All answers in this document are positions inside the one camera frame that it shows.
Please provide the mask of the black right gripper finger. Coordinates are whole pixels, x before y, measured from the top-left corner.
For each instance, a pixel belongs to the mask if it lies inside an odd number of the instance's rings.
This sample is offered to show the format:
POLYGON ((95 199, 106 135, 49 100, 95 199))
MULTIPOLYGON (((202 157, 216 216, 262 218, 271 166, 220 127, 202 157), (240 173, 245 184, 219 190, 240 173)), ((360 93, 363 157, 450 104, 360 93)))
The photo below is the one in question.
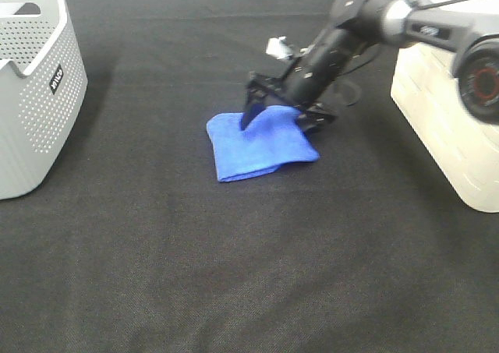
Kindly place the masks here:
POLYGON ((239 128, 244 131, 267 108, 268 94, 262 90, 248 90, 239 128))
POLYGON ((295 123, 303 133, 313 133, 322 130, 337 118, 337 113, 324 104, 314 104, 301 113, 295 123))

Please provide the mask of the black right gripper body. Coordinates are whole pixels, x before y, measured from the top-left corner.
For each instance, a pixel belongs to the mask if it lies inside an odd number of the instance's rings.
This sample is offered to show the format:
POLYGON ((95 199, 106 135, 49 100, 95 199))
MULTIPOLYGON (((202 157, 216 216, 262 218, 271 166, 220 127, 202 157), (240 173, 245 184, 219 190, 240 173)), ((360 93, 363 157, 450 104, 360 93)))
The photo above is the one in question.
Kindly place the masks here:
POLYGON ((291 65, 281 76, 251 74, 247 91, 266 92, 267 106, 283 104, 306 110, 317 102, 353 57, 360 53, 359 37, 349 30, 328 26, 304 52, 293 56, 291 65))

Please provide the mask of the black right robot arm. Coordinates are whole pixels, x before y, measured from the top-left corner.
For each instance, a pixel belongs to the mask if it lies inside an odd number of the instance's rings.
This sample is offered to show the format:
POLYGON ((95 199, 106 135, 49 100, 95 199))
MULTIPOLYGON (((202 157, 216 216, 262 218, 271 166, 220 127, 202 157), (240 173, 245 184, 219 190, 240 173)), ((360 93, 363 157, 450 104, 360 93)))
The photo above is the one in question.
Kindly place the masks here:
POLYGON ((252 73, 240 120, 246 127, 273 104, 299 110, 303 131, 332 122, 318 99, 366 49, 386 44, 427 44, 454 53, 451 76, 472 117, 498 122, 498 16, 448 9, 457 0, 334 0, 326 26, 304 49, 283 37, 268 41, 267 53, 291 62, 279 77, 252 73))

